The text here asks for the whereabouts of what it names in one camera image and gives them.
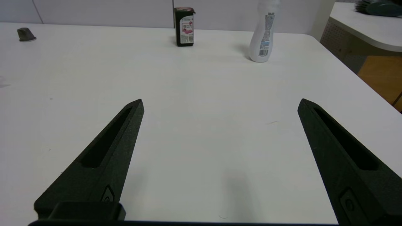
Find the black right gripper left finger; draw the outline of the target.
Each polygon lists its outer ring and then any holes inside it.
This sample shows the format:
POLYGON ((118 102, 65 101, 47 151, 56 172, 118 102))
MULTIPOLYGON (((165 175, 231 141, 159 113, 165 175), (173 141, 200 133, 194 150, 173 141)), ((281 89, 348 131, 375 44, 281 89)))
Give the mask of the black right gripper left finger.
POLYGON ((34 202, 39 220, 124 220, 120 204, 144 114, 130 102, 34 202))

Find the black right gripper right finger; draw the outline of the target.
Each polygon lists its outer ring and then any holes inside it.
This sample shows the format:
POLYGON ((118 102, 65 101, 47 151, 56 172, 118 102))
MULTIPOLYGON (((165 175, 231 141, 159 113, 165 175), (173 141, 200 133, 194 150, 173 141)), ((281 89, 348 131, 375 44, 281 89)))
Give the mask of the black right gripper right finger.
POLYGON ((316 103, 297 111, 339 225, 400 226, 401 177, 316 103))

